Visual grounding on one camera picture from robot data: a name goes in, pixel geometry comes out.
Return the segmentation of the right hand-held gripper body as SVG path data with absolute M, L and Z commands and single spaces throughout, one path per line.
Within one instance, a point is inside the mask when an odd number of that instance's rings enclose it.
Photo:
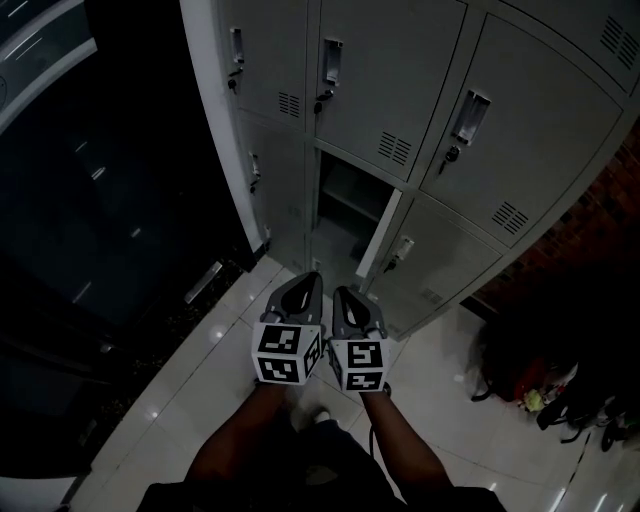
M 369 330 L 363 338 L 332 339 L 328 354 L 341 391 L 372 393 L 384 389 L 390 340 L 380 329 Z

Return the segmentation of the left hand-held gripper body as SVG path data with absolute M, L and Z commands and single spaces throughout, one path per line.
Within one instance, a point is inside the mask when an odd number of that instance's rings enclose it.
M 251 356 L 260 382 L 304 385 L 323 355 L 321 314 L 266 312 L 254 324 Z

